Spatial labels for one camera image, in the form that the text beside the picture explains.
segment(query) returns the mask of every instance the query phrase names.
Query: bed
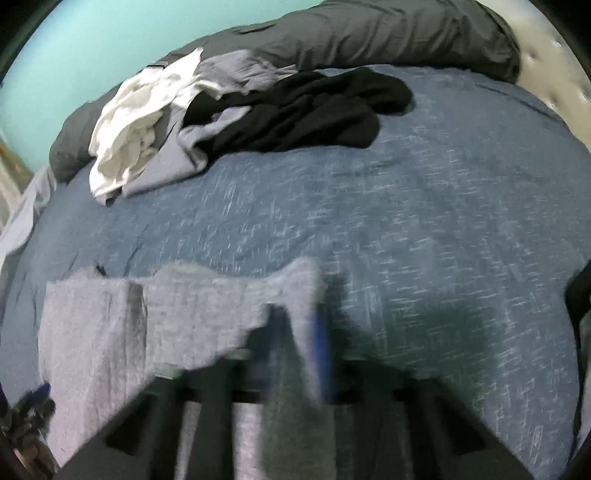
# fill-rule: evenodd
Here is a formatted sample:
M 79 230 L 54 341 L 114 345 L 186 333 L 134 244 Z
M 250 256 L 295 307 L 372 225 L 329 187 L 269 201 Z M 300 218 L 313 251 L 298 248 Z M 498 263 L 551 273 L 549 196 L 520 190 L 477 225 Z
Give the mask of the bed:
M 226 155 L 202 176 L 105 207 L 89 191 L 87 146 L 71 140 L 92 130 L 90 109 L 104 103 L 74 113 L 50 154 L 70 156 L 60 174 L 71 178 L 36 221 L 7 294 L 0 379 L 9 399 L 38 383 L 47 281 L 93 265 L 111 277 L 142 276 L 177 260 L 261 277 L 308 255 L 319 259 L 326 301 L 360 348 L 442 378 L 536 479 L 559 478 L 580 392 L 563 291 L 591 257 L 591 82 L 527 0 L 483 3 L 490 9 L 478 11 L 499 29 L 488 40 L 507 35 L 504 57 L 487 57 L 490 65 L 464 65 L 457 52 L 348 64 L 331 51 L 327 75 L 371 64 L 413 91 L 413 108 L 380 118 L 365 150 Z M 230 29 L 167 59 L 195 46 L 210 55 L 236 42 L 254 48 L 274 25 Z M 319 67 L 310 59 L 293 63 Z

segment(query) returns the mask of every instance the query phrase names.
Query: tufted headboard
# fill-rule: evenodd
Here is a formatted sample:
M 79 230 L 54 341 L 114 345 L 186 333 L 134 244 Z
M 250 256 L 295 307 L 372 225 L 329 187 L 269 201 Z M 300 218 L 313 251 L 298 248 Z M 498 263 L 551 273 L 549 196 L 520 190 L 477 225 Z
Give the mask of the tufted headboard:
M 528 0 L 478 1 L 501 15 L 517 37 L 517 84 L 558 113 L 591 150 L 591 80 L 564 38 Z

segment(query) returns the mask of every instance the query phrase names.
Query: cream upholstery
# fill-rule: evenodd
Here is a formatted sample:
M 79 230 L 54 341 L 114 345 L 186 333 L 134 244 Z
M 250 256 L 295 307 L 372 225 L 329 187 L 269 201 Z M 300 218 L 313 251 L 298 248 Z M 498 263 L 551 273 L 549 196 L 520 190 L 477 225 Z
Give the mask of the cream upholstery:
M 528 0 L 479 0 L 513 29 L 521 49 L 518 85 L 556 111 L 591 150 L 591 80 L 550 21 Z

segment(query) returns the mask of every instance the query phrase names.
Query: wall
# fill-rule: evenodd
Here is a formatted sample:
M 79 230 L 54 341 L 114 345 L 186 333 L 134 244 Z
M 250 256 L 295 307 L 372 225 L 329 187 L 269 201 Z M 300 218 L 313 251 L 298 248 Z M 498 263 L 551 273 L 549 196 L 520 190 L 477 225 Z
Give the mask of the wall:
M 318 0 L 63 0 L 0 89 L 0 129 L 33 171 L 67 116 L 195 38 L 263 22 Z

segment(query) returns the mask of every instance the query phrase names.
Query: long gray pillow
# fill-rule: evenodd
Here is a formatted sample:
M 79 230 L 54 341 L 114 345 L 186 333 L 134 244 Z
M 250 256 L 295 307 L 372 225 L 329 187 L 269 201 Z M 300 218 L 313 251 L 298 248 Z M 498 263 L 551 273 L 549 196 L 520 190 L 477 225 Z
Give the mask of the long gray pillow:
M 242 48 L 277 67 L 299 70 L 369 64 L 458 67 L 515 82 L 519 48 L 505 21 L 475 0 L 329 0 L 263 24 L 235 27 L 170 52 L 172 62 L 203 47 L 202 58 Z M 49 163 L 58 182 L 70 181 L 93 159 L 90 136 L 117 87 L 65 121 Z

